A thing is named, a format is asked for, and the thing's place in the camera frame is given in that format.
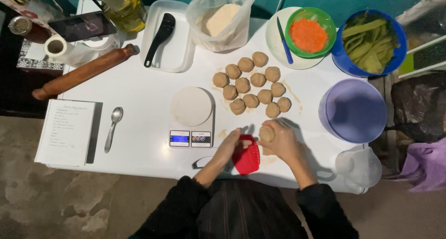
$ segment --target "purple cloth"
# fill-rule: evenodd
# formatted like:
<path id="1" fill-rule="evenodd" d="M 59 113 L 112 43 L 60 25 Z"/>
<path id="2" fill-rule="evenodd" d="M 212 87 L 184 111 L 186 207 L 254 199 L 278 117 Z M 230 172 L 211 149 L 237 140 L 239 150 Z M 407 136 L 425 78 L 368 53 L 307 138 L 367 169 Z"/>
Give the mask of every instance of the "purple cloth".
<path id="1" fill-rule="evenodd" d="M 403 170 L 395 180 L 412 183 L 412 192 L 446 189 L 446 138 L 409 145 Z"/>

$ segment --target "shredded carrot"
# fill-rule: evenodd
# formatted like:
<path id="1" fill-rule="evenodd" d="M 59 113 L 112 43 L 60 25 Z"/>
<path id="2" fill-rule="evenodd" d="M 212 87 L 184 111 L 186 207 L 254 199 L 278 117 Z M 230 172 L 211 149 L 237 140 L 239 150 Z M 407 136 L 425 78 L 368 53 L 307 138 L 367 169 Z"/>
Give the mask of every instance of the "shredded carrot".
<path id="1" fill-rule="evenodd" d="M 313 54 L 324 48 L 327 33 L 315 20 L 300 19 L 291 24 L 291 37 L 297 48 Z"/>

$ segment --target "spiral notebook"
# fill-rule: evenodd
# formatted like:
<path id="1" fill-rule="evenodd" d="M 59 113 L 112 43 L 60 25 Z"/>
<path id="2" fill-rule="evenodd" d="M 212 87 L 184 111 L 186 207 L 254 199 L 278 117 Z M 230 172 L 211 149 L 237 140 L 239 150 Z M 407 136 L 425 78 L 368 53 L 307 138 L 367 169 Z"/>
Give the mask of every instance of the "spiral notebook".
<path id="1" fill-rule="evenodd" d="M 50 100 L 34 162 L 85 165 L 95 106 L 94 102 Z"/>

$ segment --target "blue lcd screen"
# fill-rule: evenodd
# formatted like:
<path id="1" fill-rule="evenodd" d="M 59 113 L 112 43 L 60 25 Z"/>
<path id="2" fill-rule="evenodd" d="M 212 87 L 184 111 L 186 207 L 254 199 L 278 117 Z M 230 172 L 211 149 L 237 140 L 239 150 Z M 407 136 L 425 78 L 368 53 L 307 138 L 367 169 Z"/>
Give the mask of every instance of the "blue lcd screen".
<path id="1" fill-rule="evenodd" d="M 187 136 L 172 136 L 172 142 L 187 142 Z"/>

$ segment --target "black spatula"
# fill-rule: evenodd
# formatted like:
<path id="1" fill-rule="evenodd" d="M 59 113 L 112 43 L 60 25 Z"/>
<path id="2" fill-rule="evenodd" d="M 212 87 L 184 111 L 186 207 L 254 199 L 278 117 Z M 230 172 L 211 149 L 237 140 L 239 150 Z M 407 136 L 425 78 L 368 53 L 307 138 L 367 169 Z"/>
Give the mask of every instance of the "black spatula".
<path id="1" fill-rule="evenodd" d="M 169 13 L 165 13 L 163 21 L 161 22 L 161 26 L 158 29 L 155 38 L 153 38 L 150 48 L 148 49 L 148 53 L 144 61 L 144 67 L 148 68 L 152 65 L 153 57 L 155 56 L 159 45 L 161 45 L 161 43 L 165 42 L 170 37 L 170 35 L 174 31 L 174 28 L 175 17 Z"/>

